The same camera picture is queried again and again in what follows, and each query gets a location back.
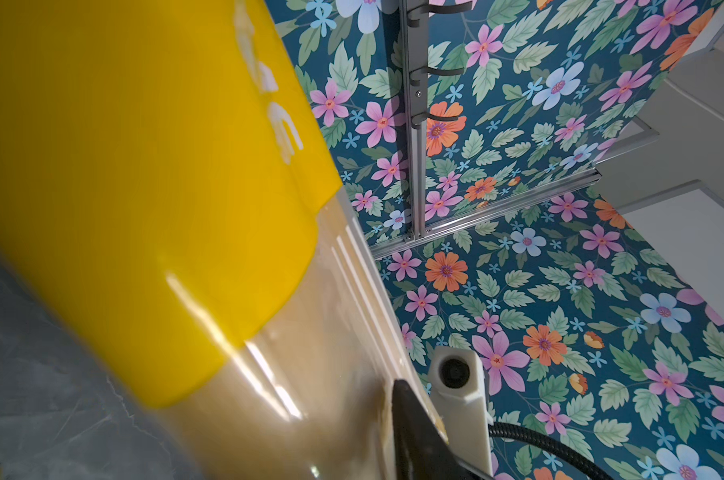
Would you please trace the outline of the yellow spaghetti pack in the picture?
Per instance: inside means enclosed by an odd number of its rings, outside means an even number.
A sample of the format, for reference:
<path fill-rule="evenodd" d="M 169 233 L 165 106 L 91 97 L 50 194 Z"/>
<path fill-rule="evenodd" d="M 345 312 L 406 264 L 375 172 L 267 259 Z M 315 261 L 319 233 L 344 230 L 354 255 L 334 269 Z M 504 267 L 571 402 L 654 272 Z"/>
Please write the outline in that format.
<path fill-rule="evenodd" d="M 0 257 L 215 479 L 446 430 L 262 1 L 0 1 Z"/>

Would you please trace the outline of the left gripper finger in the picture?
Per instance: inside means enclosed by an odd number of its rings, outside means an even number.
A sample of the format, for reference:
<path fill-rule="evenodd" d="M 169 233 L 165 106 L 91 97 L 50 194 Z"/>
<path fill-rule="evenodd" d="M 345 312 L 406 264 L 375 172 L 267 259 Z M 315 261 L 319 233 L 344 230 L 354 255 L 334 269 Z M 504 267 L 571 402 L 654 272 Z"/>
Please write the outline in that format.
<path fill-rule="evenodd" d="M 405 380 L 394 381 L 392 414 L 397 479 L 472 479 Z"/>

